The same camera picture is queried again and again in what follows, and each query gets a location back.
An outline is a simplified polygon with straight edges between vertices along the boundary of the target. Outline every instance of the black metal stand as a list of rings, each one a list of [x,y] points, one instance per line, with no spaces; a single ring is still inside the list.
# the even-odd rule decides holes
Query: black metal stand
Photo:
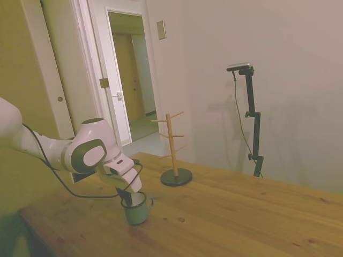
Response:
[[[254,125],[253,125],[253,146],[252,146],[252,155],[249,154],[249,160],[253,159],[256,161],[255,171],[253,173],[254,176],[259,177],[261,174],[261,168],[263,164],[263,156],[258,155],[259,150],[259,128],[260,128],[260,121],[261,121],[261,113],[255,112],[255,103],[253,100],[253,88],[252,88],[252,76],[254,73],[253,67],[249,67],[248,69],[239,70],[239,75],[245,75],[245,81],[247,82],[247,93],[248,93],[248,105],[249,111],[245,113],[245,117],[253,117],[254,118]]]

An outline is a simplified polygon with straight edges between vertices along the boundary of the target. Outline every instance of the door hinge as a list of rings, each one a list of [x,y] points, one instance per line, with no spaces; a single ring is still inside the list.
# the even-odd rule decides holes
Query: door hinge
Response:
[[[108,88],[109,87],[108,78],[99,79],[99,81],[100,81],[100,87],[101,88]]]

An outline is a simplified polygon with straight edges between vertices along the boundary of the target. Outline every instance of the white wall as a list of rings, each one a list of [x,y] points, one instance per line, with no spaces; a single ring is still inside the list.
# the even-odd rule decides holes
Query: white wall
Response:
[[[132,35],[145,113],[156,111],[149,60],[143,35]]]
[[[193,154],[198,163],[253,173],[232,75],[225,69],[249,61],[256,70],[256,111],[262,113],[264,177],[343,193],[342,1],[147,3],[161,102],[170,110],[188,105],[191,112],[182,127],[190,129],[192,147],[187,149],[193,152],[182,152],[182,158]],[[162,19],[167,39],[158,41],[156,22]],[[237,84],[244,116],[248,103],[242,76]],[[173,99],[183,87],[186,96]],[[252,145],[253,119],[242,120]]]

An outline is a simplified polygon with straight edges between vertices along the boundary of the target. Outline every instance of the light switch plate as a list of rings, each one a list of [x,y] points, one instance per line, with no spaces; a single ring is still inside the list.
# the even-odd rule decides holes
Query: light switch plate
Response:
[[[157,32],[159,34],[159,40],[165,39],[167,37],[166,35],[166,27],[165,27],[165,21],[159,21],[157,23]]]

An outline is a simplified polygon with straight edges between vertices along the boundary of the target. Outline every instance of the wooden tabletop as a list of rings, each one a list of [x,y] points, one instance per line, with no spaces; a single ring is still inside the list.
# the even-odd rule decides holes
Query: wooden tabletop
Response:
[[[171,160],[140,153],[142,191],[156,196],[148,221],[129,226],[120,199],[80,199],[60,190],[21,210],[57,256],[343,256],[343,196],[179,162],[182,187],[160,175]],[[92,175],[80,194],[116,191]]]

